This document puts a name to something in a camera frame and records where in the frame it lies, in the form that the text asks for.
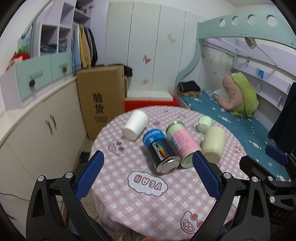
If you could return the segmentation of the blue black metal can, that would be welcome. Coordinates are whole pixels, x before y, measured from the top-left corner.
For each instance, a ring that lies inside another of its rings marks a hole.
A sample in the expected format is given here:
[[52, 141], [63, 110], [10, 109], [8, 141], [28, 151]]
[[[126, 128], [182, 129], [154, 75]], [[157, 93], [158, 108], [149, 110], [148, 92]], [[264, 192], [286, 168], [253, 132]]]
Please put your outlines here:
[[168, 174], [178, 168], [181, 158], [161, 130], [155, 128], [147, 131], [142, 141], [157, 173]]

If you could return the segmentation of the cream plastic cup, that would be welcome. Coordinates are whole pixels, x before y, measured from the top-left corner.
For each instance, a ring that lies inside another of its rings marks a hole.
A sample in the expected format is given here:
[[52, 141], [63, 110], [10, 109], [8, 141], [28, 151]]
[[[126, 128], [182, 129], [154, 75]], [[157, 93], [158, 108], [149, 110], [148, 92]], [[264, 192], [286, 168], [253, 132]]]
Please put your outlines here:
[[208, 162], [218, 164], [225, 149], [226, 133], [219, 126], [212, 126], [205, 132], [202, 154]]

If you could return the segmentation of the small green cup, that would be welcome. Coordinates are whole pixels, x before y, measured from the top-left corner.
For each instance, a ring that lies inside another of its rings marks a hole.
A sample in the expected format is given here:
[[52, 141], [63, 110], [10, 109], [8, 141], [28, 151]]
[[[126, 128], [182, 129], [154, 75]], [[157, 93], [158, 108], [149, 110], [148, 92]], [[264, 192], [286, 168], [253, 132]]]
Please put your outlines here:
[[213, 120], [209, 116], [201, 116], [198, 121], [197, 130], [205, 133], [213, 125]]

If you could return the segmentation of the blue patterned mattress sheet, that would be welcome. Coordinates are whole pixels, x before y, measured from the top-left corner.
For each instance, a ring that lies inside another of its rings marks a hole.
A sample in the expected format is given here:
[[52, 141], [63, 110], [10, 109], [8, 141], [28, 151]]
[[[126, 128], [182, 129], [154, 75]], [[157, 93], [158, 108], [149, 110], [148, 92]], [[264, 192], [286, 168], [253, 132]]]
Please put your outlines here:
[[176, 98], [180, 104], [207, 115], [225, 126], [239, 140], [245, 152], [264, 166], [277, 180], [290, 180], [284, 166], [266, 155], [266, 146], [274, 146], [274, 142], [267, 137], [268, 130], [256, 118], [232, 115], [229, 111], [222, 109], [214, 99], [204, 92], [201, 92], [197, 97], [176, 94]]

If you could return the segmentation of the green and pink bedding roll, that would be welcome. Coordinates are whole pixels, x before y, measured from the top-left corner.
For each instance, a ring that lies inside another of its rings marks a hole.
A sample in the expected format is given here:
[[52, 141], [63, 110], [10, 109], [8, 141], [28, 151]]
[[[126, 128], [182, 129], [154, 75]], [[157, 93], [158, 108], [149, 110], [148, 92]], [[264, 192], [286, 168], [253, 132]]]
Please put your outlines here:
[[213, 98], [232, 115], [244, 118], [251, 118], [259, 104], [255, 89], [241, 72], [226, 75], [223, 87], [214, 91]]

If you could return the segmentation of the white low cabinet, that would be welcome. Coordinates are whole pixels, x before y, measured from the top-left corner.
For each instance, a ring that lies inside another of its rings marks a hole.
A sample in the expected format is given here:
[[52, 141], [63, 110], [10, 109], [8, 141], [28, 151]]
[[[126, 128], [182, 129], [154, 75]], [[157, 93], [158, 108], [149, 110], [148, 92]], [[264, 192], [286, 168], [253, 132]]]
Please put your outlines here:
[[1, 140], [1, 205], [26, 234], [30, 197], [40, 175], [59, 178], [72, 171], [86, 139], [77, 83], [56, 90], [32, 109], [17, 110], [21, 120]]

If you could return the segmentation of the pink checkered tablecloth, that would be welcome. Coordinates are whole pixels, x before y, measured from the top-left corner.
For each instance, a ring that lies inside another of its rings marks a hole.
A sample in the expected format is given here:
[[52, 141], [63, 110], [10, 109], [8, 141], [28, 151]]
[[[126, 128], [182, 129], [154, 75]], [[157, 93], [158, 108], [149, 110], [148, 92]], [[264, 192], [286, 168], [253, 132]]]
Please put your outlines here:
[[194, 168], [160, 175], [142, 142], [129, 141], [123, 113], [102, 128], [92, 152], [104, 153], [104, 165], [91, 192], [97, 220], [113, 232], [133, 230], [155, 240], [188, 240], [215, 204]]

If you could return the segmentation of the folded dark clothes pile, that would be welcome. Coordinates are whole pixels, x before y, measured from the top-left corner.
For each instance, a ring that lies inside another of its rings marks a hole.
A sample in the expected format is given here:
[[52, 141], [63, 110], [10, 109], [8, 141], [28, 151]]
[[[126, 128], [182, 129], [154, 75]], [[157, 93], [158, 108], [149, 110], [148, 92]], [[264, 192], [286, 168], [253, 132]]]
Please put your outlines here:
[[200, 87], [195, 81], [180, 82], [177, 85], [177, 94], [189, 97], [197, 97], [201, 93]]

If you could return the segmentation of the red storage box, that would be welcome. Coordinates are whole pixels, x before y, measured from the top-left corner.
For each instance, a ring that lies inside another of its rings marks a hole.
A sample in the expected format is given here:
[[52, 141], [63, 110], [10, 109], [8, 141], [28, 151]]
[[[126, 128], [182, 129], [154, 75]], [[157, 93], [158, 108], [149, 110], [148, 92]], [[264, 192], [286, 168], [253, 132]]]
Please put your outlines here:
[[144, 108], [148, 106], [178, 106], [176, 100], [126, 100], [125, 112], [129, 112], [138, 108]]

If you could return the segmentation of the teal drawer unit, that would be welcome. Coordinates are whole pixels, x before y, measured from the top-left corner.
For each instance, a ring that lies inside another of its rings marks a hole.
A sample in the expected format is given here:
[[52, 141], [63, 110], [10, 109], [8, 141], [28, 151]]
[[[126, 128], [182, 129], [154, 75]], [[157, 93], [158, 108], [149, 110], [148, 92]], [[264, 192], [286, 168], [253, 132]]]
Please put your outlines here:
[[16, 63], [1, 76], [6, 110], [23, 109], [72, 75], [71, 52], [48, 54]]

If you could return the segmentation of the white wardrobe with butterflies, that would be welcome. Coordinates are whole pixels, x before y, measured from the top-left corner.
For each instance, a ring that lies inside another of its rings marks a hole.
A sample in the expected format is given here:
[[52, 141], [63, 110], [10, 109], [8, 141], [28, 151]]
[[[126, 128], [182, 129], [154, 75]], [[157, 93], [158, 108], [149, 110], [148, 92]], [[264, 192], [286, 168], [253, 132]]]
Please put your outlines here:
[[178, 73], [192, 59], [202, 16], [159, 4], [109, 3], [106, 62], [132, 69], [129, 100], [170, 100]]

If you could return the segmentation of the red plush toy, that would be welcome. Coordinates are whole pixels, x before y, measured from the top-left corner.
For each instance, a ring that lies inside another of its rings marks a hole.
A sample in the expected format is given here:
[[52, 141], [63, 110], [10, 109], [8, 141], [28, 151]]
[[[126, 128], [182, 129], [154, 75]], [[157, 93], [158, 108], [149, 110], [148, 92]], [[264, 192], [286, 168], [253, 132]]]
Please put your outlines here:
[[27, 50], [25, 49], [25, 47], [22, 46], [18, 49], [17, 52], [14, 53], [13, 57], [9, 61], [9, 64], [8, 64], [6, 70], [9, 70], [16, 63], [25, 61], [27, 59], [30, 59], [30, 55], [27, 52]]

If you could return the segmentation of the hanging clothes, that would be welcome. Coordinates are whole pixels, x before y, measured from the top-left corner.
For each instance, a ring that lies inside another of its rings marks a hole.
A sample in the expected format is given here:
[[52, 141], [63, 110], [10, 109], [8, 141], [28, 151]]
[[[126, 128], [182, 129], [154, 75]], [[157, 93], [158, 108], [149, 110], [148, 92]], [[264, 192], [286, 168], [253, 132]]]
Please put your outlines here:
[[98, 54], [91, 29], [76, 22], [72, 27], [73, 71], [94, 67], [98, 60]]

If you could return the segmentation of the purple stair shelf unit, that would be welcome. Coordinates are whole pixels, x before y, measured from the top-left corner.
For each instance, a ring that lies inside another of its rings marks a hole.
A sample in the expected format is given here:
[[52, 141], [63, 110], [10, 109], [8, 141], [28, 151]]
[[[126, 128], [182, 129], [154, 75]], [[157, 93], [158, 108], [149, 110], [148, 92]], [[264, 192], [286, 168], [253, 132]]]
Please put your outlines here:
[[18, 39], [18, 48], [24, 46], [31, 57], [39, 57], [42, 43], [55, 44], [55, 52], [59, 53], [59, 40], [65, 38], [63, 52], [70, 52], [73, 23], [77, 23], [92, 31], [98, 56], [96, 65], [103, 65], [108, 5], [109, 1], [46, 1]]

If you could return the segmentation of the teal bunk bed frame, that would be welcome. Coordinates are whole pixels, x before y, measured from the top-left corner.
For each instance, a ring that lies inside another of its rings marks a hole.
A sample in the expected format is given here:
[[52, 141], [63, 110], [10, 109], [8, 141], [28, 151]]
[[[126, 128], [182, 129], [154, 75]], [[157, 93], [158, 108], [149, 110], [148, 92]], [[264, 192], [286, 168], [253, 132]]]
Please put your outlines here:
[[202, 44], [208, 44], [233, 54], [232, 71], [244, 73], [259, 96], [282, 110], [292, 85], [275, 72], [282, 70], [295, 82], [295, 55], [277, 47], [257, 44], [259, 40], [295, 49], [295, 33], [274, 13], [238, 13], [198, 23], [194, 55], [178, 73], [175, 83], [195, 69], [202, 55]]

